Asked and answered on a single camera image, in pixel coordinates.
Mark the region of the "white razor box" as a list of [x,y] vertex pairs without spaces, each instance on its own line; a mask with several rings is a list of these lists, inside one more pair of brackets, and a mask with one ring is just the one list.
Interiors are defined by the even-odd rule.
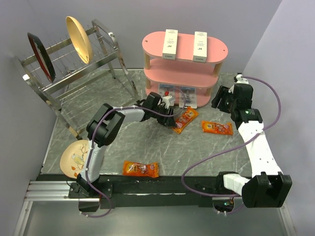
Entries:
[[162,49],[162,58],[175,60],[177,52],[178,30],[167,29],[165,31]]
[[193,58],[194,62],[206,62],[207,59],[207,41],[206,32],[196,31],[194,33]]

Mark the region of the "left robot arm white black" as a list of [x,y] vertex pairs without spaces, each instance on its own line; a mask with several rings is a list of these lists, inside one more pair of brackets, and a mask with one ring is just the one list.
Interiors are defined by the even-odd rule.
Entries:
[[129,107],[112,107],[107,103],[101,105],[86,127],[89,150],[83,170],[77,177],[80,192],[86,197],[93,197],[98,191],[95,183],[100,176],[100,166],[106,148],[113,143],[123,123],[143,122],[155,118],[159,124],[175,127],[175,97],[161,97],[150,92],[146,99]]

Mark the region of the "blue razor blister pack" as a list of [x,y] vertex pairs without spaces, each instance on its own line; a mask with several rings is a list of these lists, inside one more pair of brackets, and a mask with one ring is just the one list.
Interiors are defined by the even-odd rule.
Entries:
[[180,87],[179,92],[179,107],[192,107],[197,108],[197,95],[195,88],[192,87]]
[[172,85],[166,85],[166,84],[159,84],[158,86],[158,94],[161,96],[161,100],[160,102],[158,103],[159,105],[161,104],[162,102],[162,97],[164,95],[164,93],[166,91],[169,91],[171,95],[175,96],[175,90],[174,90],[174,86]]

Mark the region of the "pink three-tier shelf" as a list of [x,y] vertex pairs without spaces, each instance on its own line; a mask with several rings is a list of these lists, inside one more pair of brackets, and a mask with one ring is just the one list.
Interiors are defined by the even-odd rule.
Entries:
[[161,84],[177,88],[190,87],[196,91],[197,106],[205,106],[210,101],[222,63],[228,55],[227,46],[221,40],[209,36],[206,62],[194,62],[194,35],[179,33],[176,59],[163,59],[164,36],[165,32],[155,31],[146,35],[142,41],[146,94],[158,92]]

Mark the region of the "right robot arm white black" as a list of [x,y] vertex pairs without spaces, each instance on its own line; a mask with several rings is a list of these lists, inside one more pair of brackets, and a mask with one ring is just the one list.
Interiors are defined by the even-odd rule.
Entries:
[[248,208],[280,208],[292,187],[292,179],[282,173],[272,155],[260,111],[252,108],[252,95],[253,88],[249,84],[235,84],[232,88],[220,86],[211,102],[213,108],[231,115],[246,143],[252,168],[251,178],[220,172],[215,189],[221,196],[231,191],[240,195]]

